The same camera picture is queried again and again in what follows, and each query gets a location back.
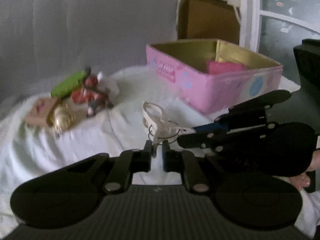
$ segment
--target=white cloth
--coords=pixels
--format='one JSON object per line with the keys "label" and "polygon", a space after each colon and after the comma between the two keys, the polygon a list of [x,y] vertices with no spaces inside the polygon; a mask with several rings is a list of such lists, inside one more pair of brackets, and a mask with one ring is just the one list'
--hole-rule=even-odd
{"label": "white cloth", "polygon": [[[33,103],[43,95],[28,98],[0,122],[0,237],[17,225],[9,200],[13,190],[23,182],[97,153],[106,152],[112,157],[126,149],[143,148],[148,139],[142,123],[143,101],[159,104],[165,109],[169,120],[184,127],[210,123],[215,117],[227,112],[222,110],[210,116],[199,114],[179,100],[175,92],[145,67],[127,68],[112,77],[120,89],[120,94],[113,102],[115,107],[101,111],[92,119],[86,119],[85,106],[74,107],[69,103],[71,108],[78,111],[78,124],[59,139],[48,129],[29,128],[23,122]],[[175,142],[171,147],[174,149],[179,146]],[[203,156],[209,150],[192,151],[196,156]],[[163,172],[161,147],[158,147],[151,171],[134,174],[133,183],[172,185],[180,184],[181,178],[177,173]],[[317,194],[310,197],[305,191],[301,194],[304,207],[296,226],[305,234],[313,236],[313,229],[319,220],[314,207],[320,209],[320,197]]]}

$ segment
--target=pink box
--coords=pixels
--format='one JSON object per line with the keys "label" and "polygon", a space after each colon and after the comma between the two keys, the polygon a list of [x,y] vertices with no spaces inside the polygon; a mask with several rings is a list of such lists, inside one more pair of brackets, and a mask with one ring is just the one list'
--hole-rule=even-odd
{"label": "pink box", "polygon": [[[283,66],[222,40],[180,40],[147,45],[148,66],[192,108],[210,114],[277,90]],[[247,70],[209,75],[208,60],[241,63]]]}

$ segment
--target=small brown box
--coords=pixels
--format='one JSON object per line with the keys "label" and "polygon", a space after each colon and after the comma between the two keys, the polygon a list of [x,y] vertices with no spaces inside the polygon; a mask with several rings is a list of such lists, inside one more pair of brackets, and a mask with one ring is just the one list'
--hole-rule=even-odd
{"label": "small brown box", "polygon": [[52,110],[60,104],[59,98],[39,98],[25,117],[25,121],[31,126],[50,127],[52,122],[50,114]]}

